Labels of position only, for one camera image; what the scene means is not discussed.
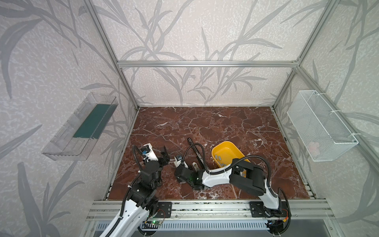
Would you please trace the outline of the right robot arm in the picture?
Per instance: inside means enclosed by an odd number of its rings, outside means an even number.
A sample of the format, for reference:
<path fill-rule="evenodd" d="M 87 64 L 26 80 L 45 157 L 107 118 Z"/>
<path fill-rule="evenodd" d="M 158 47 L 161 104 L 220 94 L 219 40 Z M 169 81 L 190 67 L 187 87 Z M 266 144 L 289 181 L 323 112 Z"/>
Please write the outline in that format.
<path fill-rule="evenodd" d="M 247 162 L 248 158 L 258 158 L 267 165 L 267 176 L 262 167 Z M 239 189 L 258 196 L 265 208 L 268 217 L 274 213 L 281 213 L 281 199 L 271 187 L 271 166 L 268 161 L 257 155 L 248 155 L 240 159 L 233 159 L 232 163 L 224 168 L 214 170 L 191 170 L 186 165 L 182 156 L 175 158 L 176 170 L 174 172 L 177 181 L 186 182 L 194 190 L 204 190 L 217 185 L 232 184 Z"/>

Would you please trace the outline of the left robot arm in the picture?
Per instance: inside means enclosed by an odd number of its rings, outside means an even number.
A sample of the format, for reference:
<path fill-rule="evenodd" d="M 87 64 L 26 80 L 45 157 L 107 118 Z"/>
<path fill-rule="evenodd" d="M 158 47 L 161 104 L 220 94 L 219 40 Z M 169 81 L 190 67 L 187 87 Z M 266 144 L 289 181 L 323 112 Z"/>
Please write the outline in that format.
<path fill-rule="evenodd" d="M 162 185 L 161 172 L 170 161 L 166 147 L 157 157 L 150 143 L 140 149 L 132 146 L 134 160 L 139 168 L 125 194 L 121 209 L 101 234 L 102 237 L 131 237 L 138 230 L 144 237 L 151 237 L 155 231 L 144 231 L 140 225 L 157 214 L 159 200 L 155 196 Z"/>

